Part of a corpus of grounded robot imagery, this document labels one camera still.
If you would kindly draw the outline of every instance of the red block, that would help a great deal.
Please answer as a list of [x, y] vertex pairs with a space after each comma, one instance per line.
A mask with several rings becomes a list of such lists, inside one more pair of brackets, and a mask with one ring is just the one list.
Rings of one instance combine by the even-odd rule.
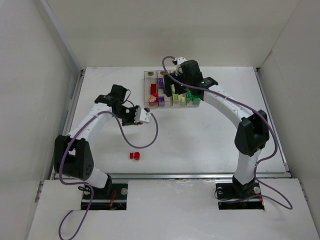
[[152, 83], [150, 87], [150, 94], [155, 94], [157, 92], [157, 84]]
[[134, 159], [135, 160], [140, 160], [140, 152], [135, 152], [134, 153]]

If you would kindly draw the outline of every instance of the green block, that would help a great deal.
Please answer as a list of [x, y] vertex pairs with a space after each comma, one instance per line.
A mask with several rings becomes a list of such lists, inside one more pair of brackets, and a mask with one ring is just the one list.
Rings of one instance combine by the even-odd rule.
[[179, 101], [179, 95], [178, 94], [173, 93], [172, 94], [172, 98], [173, 98], [174, 102], [178, 102]]
[[197, 97], [197, 96], [195, 96], [195, 95], [192, 95], [192, 100], [193, 100], [194, 102], [199, 102], [199, 101], [200, 101], [200, 98]]

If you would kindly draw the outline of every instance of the colored block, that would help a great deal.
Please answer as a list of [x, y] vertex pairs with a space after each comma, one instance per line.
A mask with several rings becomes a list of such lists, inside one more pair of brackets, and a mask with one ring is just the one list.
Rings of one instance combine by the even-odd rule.
[[166, 105], [165, 103], [165, 97], [159, 96], [159, 107], [164, 107]]
[[156, 94], [157, 93], [157, 84], [153, 83], [151, 84], [151, 87], [150, 87], [150, 94]]
[[194, 102], [199, 102], [199, 101], [200, 101], [200, 98], [197, 97], [197, 96], [195, 96], [195, 95], [192, 95], [192, 100], [193, 100]]
[[140, 159], [140, 152], [135, 152], [134, 153], [134, 159], [139, 160]]
[[163, 89], [164, 88], [164, 79], [163, 78], [158, 78], [158, 88]]
[[172, 94], [172, 98], [173, 98], [173, 101], [174, 101], [174, 102], [179, 101], [179, 95], [178, 95], [178, 94], [173, 93], [173, 94]]

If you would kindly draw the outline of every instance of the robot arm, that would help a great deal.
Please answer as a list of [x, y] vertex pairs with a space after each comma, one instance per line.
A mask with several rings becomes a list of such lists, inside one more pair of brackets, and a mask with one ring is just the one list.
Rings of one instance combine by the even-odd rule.
[[[218, 82], [211, 77], [203, 78], [199, 65], [194, 60], [186, 60], [184, 57], [177, 57], [172, 61], [177, 67], [175, 73], [170, 75], [183, 84], [199, 88], [209, 89], [232, 98], [226, 93]], [[228, 101], [212, 92], [188, 89], [183, 85], [174, 82], [168, 75], [164, 76], [164, 93], [170, 95], [170, 86], [174, 85], [176, 94], [183, 94], [187, 91], [198, 96], [204, 102], [212, 105], [225, 115], [237, 128], [235, 146], [239, 150], [237, 169], [232, 178], [233, 188], [239, 193], [239, 198], [244, 198], [251, 190], [254, 179], [254, 168], [261, 150], [269, 140], [269, 131], [266, 124], [251, 110]], [[267, 114], [258, 111], [265, 119]]]
[[90, 144], [101, 128], [113, 117], [112, 114], [100, 114], [100, 112], [112, 112], [122, 119], [122, 125], [141, 125], [149, 123], [151, 112], [147, 108], [142, 109], [138, 105], [133, 107], [123, 106], [127, 89], [119, 85], [113, 85], [111, 92], [100, 95], [94, 102], [93, 108], [83, 121], [66, 136], [59, 135], [54, 142], [54, 170], [58, 173], [62, 156], [68, 143], [77, 132], [94, 116], [96, 118], [85, 127], [76, 137], [71, 149], [65, 159], [63, 173], [66, 176], [80, 179], [95, 188], [105, 189], [107, 192], [111, 187], [111, 177], [95, 167]]

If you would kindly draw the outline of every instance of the white platform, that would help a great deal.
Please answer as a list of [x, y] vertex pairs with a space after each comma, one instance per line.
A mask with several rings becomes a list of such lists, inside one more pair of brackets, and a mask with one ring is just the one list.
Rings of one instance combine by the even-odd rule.
[[[144, 71], [161, 67], [88, 67], [77, 102], [72, 128], [87, 115], [100, 94], [108, 94], [113, 84], [131, 90], [130, 100], [144, 106]], [[204, 77], [212, 77], [235, 99], [259, 110], [266, 106], [252, 67], [201, 67]], [[140, 161], [129, 159], [136, 149], [123, 140], [115, 120], [109, 121], [96, 141], [90, 143], [95, 165], [106, 173], [234, 173], [238, 150], [236, 129], [218, 110], [202, 102], [197, 108], [152, 110], [158, 123], [155, 144], [140, 150]], [[154, 138], [155, 124], [127, 126], [124, 131], [134, 145], [143, 146]], [[261, 158], [274, 150], [270, 140]], [[278, 154], [258, 167], [258, 172], [285, 172]]]
[[[127, 210], [90, 211], [75, 240], [319, 240], [297, 179], [268, 179], [293, 205], [265, 200], [265, 210], [219, 210], [213, 180], [130, 180]], [[272, 190], [263, 194], [282, 203]], [[69, 210], [79, 210], [82, 192], [59, 180], [44, 183], [28, 240], [59, 240]], [[62, 227], [69, 239], [84, 214], [75, 211]]]

